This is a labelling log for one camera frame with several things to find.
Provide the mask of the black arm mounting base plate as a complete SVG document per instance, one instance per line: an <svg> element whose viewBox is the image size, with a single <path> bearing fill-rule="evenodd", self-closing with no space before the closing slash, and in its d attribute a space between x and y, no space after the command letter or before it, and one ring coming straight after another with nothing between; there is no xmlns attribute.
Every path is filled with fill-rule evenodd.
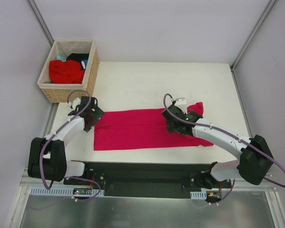
<svg viewBox="0 0 285 228"><path fill-rule="evenodd" d="M105 196L188 199L190 193L201 191L197 178L209 164L160 164L85 162L79 180L64 180L65 185L86 186L97 182Z"/></svg>

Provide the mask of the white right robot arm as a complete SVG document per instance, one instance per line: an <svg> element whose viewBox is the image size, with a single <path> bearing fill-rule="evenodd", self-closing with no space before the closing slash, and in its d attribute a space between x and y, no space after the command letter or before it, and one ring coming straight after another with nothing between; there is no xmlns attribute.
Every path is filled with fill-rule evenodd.
<svg viewBox="0 0 285 228"><path fill-rule="evenodd" d="M194 182L200 187L212 189L222 181L236 178L259 185L273 165L268 159L272 156L271 151L265 139L259 135L250 138L219 130L202 115L194 111L184 113L173 104L161 114L169 133L203 139L235 157L233 161L213 162L206 171L197 175Z"/></svg>

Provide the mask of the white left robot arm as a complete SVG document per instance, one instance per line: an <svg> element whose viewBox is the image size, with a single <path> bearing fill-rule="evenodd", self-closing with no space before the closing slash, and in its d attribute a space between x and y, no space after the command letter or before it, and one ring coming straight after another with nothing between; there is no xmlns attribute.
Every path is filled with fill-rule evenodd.
<svg viewBox="0 0 285 228"><path fill-rule="evenodd" d="M81 184L87 184L91 173L83 162L68 161L66 147L79 133L88 133L104 116L95 97L83 96L68 102L72 111L68 118L53 133L43 138L34 138L30 145L28 176L32 178L62 181L74 176Z"/></svg>

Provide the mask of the wicker basket with liner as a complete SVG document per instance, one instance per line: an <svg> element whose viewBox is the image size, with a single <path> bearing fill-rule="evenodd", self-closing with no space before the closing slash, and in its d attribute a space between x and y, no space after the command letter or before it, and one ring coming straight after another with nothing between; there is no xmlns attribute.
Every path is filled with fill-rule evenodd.
<svg viewBox="0 0 285 228"><path fill-rule="evenodd" d="M81 84L54 84L49 77L49 63L56 59L57 55L64 57L72 53L88 54L87 67ZM51 103L65 103L71 92L85 90L93 94L97 78L100 60L96 43L93 40L55 40L48 57L41 70L37 85Z"/></svg>

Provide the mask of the magenta pink t shirt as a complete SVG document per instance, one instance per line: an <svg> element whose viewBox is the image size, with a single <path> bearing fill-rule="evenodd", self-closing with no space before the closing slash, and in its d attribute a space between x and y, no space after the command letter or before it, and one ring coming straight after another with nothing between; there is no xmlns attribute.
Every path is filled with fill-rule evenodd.
<svg viewBox="0 0 285 228"><path fill-rule="evenodd" d="M213 146L206 140L168 133L164 108L107 112L95 125L94 150Z"/></svg>

